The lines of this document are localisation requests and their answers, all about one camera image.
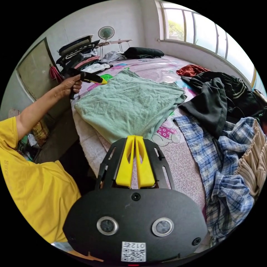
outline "window frame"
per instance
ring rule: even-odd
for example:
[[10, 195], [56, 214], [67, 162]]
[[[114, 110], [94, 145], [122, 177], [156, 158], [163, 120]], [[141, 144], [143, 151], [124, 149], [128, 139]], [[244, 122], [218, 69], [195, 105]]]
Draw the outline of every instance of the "window frame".
[[[165, 1], [161, 1], [161, 0], [158, 0], [159, 4], [160, 4], [160, 8], [162, 10], [162, 17], [163, 17], [163, 26], [164, 26], [164, 40], [160, 40], [160, 41], [164, 41], [164, 42], [168, 42], [168, 43], [179, 43], [179, 44], [182, 44], [182, 45], [186, 45], [186, 46], [190, 46], [190, 47], [194, 47], [194, 48], [197, 48], [203, 52], [206, 52], [218, 59], [220, 59], [221, 61], [223, 61], [226, 65], [228, 65], [230, 68], [232, 68], [235, 72], [237, 72], [242, 78], [243, 80], [245, 80], [250, 86], [251, 88], [253, 88], [254, 84], [255, 84], [255, 81], [256, 81], [256, 68], [254, 67], [254, 71], [253, 71], [253, 78], [252, 78], [252, 81], [250, 82], [232, 63], [230, 63], [228, 60], [227, 60], [227, 56], [228, 56], [228, 33], [225, 31], [225, 36], [226, 36], [226, 51], [225, 51], [225, 57], [222, 57], [220, 55], [218, 55], [218, 48], [219, 48], [219, 33], [218, 33], [218, 28], [217, 28], [217, 25], [216, 23], [214, 23], [215, 25], [215, 29], [216, 29], [216, 38], [217, 38], [217, 41], [216, 41], [216, 51], [213, 52], [209, 49], [206, 49], [202, 46], [199, 46], [196, 44], [196, 20], [195, 20], [195, 14], [198, 14], [198, 15], [201, 15], [200, 13], [196, 12], [196, 11], [190, 11], [190, 10], [186, 10], [186, 9], [183, 9], [183, 8], [165, 8], [163, 6], [163, 3]], [[184, 41], [180, 41], [180, 40], [175, 40], [175, 39], [168, 39], [167, 38], [167, 32], [168, 32], [168, 23], [167, 23], [167, 20], [166, 20], [166, 15], [165, 15], [165, 10], [181, 10], [182, 11], [182, 14], [183, 14], [183, 17], [184, 17]], [[185, 14], [184, 12], [187, 11], [187, 12], [191, 12], [192, 14], [192, 18], [193, 18], [193, 25], [194, 25], [194, 43], [188, 43], [186, 42], [186, 37], [187, 37], [187, 30], [186, 30], [186, 19], [185, 19]]]

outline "bedsheet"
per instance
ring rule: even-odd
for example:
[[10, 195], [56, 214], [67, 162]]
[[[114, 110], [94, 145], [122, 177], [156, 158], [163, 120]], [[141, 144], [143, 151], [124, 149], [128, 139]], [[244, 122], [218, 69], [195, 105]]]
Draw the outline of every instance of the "bedsheet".
[[[123, 60], [114, 62], [112, 68], [99, 75], [105, 75], [105, 79], [108, 80], [122, 69], [130, 69], [140, 77], [148, 78], [156, 82], [176, 82], [178, 86], [185, 90], [187, 95], [186, 101], [189, 101], [195, 96], [195, 93], [181, 80], [181, 77], [176, 74], [176, 70], [188, 64], [192, 63], [172, 56], [163, 56], [162, 58], [155, 59]], [[98, 84], [84, 82], [79, 96], [72, 101], [71, 106], [77, 133], [80, 137], [80, 144], [89, 165], [97, 176], [100, 163], [104, 159], [110, 144], [87, 124], [74, 109], [76, 101], [82, 98], [88, 91], [93, 90], [96, 86], [98, 86]], [[179, 108], [170, 114], [154, 134], [152, 141], [158, 144], [169, 163], [175, 189], [194, 200], [205, 215], [205, 191], [198, 165], [192, 157], [182, 132], [173, 122], [174, 117], [182, 115], [184, 115], [184, 113], [179, 110]], [[133, 168], [132, 188], [138, 188], [136, 162], [134, 162]]]

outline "yellow t-shirt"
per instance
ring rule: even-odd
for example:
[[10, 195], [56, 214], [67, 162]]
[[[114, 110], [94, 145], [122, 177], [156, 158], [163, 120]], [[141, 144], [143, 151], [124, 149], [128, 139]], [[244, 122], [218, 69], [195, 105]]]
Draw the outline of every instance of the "yellow t-shirt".
[[15, 151], [16, 118], [0, 122], [0, 164], [18, 209], [47, 242], [67, 242], [62, 227], [72, 205], [81, 197], [73, 178], [59, 161], [35, 164]]

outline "person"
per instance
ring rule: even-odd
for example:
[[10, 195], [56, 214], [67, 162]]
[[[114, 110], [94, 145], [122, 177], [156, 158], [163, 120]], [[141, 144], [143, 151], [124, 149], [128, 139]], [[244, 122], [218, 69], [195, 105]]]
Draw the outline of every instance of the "person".
[[60, 99], [81, 89], [80, 75], [65, 79], [24, 109], [0, 122], [0, 165], [7, 188], [24, 218], [47, 242], [67, 242], [62, 227], [81, 197], [74, 179], [59, 161], [35, 164], [16, 152], [27, 135]]

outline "blue plaid shirt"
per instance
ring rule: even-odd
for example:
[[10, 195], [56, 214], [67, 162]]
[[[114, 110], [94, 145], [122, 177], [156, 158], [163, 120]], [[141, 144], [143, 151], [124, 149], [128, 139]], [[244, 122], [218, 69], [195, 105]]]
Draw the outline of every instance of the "blue plaid shirt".
[[243, 177], [235, 175], [239, 159], [253, 140], [254, 119], [227, 122], [218, 140], [192, 116], [174, 119], [199, 166], [206, 192], [207, 227], [214, 245], [246, 218], [254, 204]]

